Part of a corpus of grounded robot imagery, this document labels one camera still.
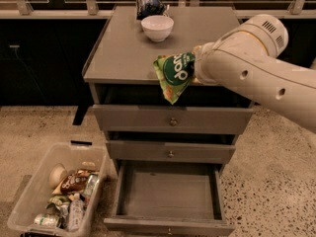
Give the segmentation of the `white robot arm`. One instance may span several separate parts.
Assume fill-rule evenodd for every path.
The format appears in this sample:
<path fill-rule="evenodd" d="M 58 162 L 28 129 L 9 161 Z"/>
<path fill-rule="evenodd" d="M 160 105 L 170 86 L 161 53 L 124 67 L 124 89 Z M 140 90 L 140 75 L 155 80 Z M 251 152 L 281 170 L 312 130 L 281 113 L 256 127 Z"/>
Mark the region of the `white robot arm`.
<path fill-rule="evenodd" d="M 199 48 L 195 76 L 316 132 L 316 71 L 279 60 L 287 44 L 287 30 L 278 18 L 254 16 Z"/>

